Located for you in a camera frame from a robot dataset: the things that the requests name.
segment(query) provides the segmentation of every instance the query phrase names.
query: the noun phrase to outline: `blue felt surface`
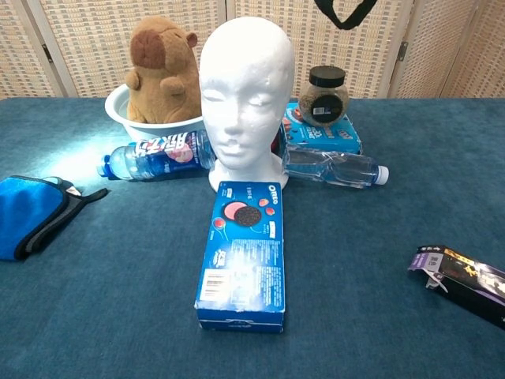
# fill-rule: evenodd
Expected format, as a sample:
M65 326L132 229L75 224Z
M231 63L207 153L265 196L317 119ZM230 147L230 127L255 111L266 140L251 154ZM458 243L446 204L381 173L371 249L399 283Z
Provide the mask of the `blue felt surface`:
M215 194L205 176L109 182L128 141L104 99L0 102L0 176L58 175L109 195L41 253L0 263L0 377L503 377L503 330L425 289L416 248L505 268L505 99L357 100L349 116L388 184L290 180L280 335L199 329Z

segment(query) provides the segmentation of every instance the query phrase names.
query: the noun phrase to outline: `black package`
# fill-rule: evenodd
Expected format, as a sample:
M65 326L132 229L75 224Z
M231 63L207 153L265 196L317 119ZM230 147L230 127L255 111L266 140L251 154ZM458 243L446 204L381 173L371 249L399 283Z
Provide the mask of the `black package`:
M409 270L424 271L427 288L505 329L505 272L444 245L419 247Z

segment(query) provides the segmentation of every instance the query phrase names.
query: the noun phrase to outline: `wicker room divider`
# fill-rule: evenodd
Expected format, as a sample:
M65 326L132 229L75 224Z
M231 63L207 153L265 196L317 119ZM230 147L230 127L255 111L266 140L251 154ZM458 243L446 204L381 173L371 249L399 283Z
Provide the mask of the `wicker room divider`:
M347 18L361 0L335 2L335 12ZM228 18L260 16L281 26L295 50L294 95L317 65L336 65L346 71L346 86L353 97L386 97L402 31L411 1L382 0L363 23L338 30L314 1L236 0L228 3Z
M345 19L361 1L335 0L335 11ZM150 14L196 32L197 59L227 19L274 21L294 44L294 96L321 64L342 67L357 98L505 96L504 0L379 0L351 31L313 0L0 0L0 99L107 96L130 68L133 27Z

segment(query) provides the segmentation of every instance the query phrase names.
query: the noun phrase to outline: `white bottle cap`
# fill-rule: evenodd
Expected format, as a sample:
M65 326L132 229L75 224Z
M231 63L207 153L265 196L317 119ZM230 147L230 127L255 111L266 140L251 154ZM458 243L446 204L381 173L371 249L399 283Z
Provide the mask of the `white bottle cap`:
M375 184L386 184L389 179L389 169L386 166L379 166L379 172L377 173L377 180Z

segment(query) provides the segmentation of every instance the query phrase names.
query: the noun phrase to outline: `clear plastic bottle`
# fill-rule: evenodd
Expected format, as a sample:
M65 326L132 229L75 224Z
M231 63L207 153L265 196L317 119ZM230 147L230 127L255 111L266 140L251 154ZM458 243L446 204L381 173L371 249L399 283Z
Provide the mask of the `clear plastic bottle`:
M310 69L309 82L300 91L301 116L312 126L330 126L347 111L349 93L344 85L346 72L334 66Z
M176 171L214 167L215 155L205 130L174 134L116 148L96 170L104 178L147 180Z
M389 178L387 167L379 166L373 158L348 152L292 147L282 165L290 177L356 188L383 185Z

